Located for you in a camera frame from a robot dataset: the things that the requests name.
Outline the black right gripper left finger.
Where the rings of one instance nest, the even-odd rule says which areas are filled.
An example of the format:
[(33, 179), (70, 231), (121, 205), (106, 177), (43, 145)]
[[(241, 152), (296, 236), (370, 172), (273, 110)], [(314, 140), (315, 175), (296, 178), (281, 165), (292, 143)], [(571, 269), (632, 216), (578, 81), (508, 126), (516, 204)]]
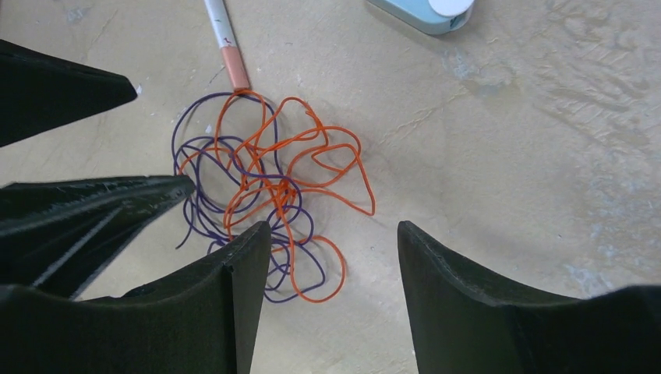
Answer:
[(270, 256), (260, 222), (120, 298), (1, 289), (4, 373), (247, 373)]

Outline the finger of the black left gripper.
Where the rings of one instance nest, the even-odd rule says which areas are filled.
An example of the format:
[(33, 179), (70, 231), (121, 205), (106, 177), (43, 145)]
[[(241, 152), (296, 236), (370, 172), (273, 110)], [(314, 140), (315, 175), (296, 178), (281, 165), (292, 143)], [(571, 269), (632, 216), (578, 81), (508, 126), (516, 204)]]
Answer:
[(137, 98), (125, 76), (1, 41), (1, 145)]
[(151, 222), (189, 197), (185, 175), (1, 188), (1, 285), (77, 298)]

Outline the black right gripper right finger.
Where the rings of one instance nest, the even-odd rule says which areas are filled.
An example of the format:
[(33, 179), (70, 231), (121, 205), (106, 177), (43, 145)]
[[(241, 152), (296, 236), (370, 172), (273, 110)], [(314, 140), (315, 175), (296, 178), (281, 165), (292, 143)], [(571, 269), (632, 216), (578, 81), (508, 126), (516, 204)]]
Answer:
[(409, 221), (398, 256), (421, 373), (657, 373), (660, 288), (580, 299), (449, 249)]

